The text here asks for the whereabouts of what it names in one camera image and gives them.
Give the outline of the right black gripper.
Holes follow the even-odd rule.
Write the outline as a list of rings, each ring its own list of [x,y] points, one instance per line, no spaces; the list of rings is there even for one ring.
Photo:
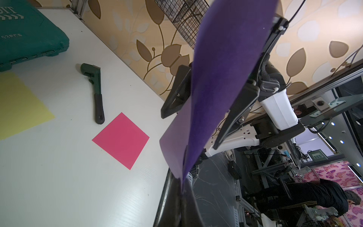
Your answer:
[[[232,104],[221,131],[214,142],[214,150],[217,150],[228,136],[240,129],[257,99],[260,103],[284,89],[286,89],[287,93],[287,85],[282,74],[270,61],[267,61],[262,67],[262,72],[270,77],[270,81],[259,79],[262,82],[261,92],[259,87],[250,83],[245,84]],[[265,148],[277,147],[305,131],[305,127],[299,121],[297,125],[280,131],[273,124],[267,113],[254,119],[252,126],[257,132],[256,138],[259,139],[260,145]]]

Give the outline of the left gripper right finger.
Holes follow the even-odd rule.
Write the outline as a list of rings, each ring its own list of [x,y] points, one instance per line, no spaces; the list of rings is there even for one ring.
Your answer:
[[[181,193],[181,226],[204,227],[192,185],[188,179],[183,182]]]

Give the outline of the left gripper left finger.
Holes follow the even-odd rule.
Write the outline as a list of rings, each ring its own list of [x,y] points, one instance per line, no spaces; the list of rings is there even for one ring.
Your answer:
[[[157,210],[155,227],[178,227],[181,222],[180,180],[168,176]]]

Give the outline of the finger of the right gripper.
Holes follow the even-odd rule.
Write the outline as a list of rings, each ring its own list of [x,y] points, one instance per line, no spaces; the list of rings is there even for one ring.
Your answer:
[[[191,81],[191,64],[189,66],[179,66],[171,91],[161,108],[162,119],[165,119],[182,109],[191,95]]]

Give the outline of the purple square paper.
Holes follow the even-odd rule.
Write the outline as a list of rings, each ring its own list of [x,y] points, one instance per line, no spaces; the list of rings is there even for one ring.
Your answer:
[[[160,139],[175,178],[185,179],[252,73],[277,1],[214,1],[196,39],[191,96]]]

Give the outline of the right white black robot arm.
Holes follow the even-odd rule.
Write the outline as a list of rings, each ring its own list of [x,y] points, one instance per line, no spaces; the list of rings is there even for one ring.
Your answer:
[[[262,71],[270,77],[270,81],[262,86],[275,85],[279,91],[275,94],[259,91],[255,81],[248,82],[225,120],[207,141],[199,155],[203,158],[217,153],[248,146],[264,148],[277,147],[305,130],[299,122],[286,94],[286,83],[280,72],[266,61]],[[160,147],[165,158],[183,158],[187,149],[190,123],[191,102],[191,66],[178,67],[175,82],[163,107],[161,117],[182,112],[169,126],[160,139]]]

